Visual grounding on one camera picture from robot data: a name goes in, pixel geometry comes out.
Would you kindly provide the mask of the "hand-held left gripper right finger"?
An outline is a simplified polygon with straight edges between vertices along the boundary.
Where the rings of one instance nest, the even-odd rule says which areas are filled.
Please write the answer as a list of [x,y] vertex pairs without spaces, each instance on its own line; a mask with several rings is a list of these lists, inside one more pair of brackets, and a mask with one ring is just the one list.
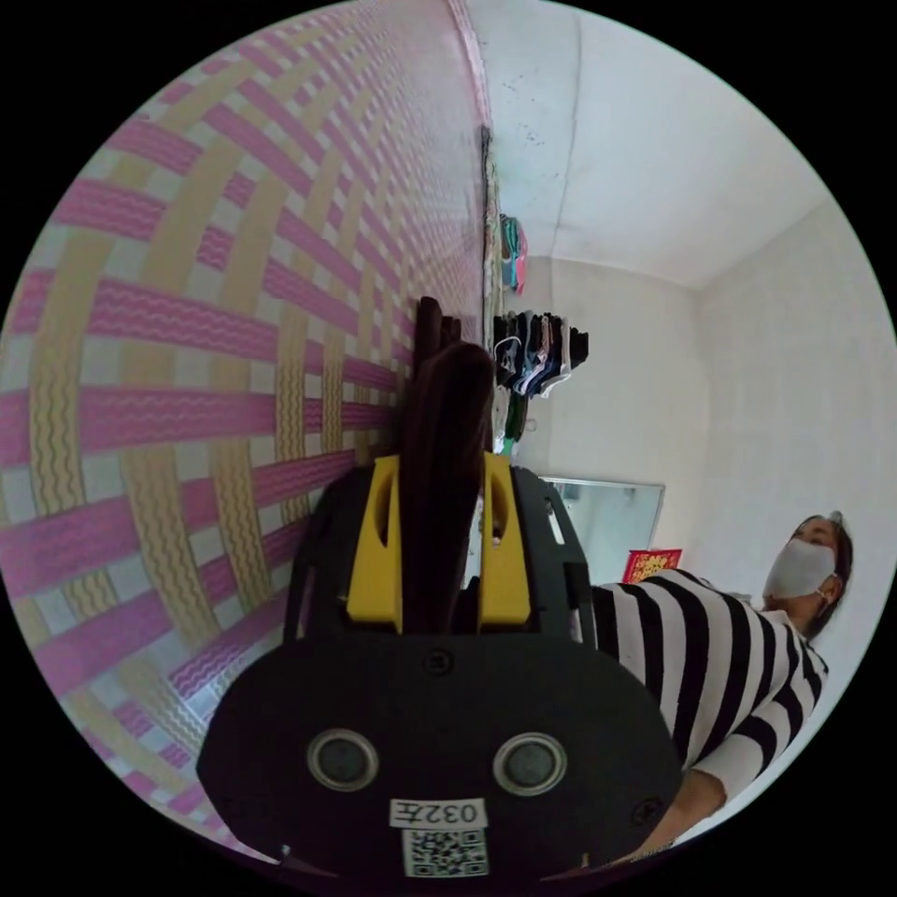
[[483,509],[478,616],[528,619],[530,591],[520,516],[507,457],[483,456]]

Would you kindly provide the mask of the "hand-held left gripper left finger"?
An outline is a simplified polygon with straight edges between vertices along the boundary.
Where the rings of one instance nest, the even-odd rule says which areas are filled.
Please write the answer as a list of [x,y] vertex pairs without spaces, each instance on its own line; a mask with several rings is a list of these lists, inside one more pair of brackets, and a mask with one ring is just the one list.
[[403,623],[399,469],[398,455],[373,467],[349,582],[347,611],[355,624]]

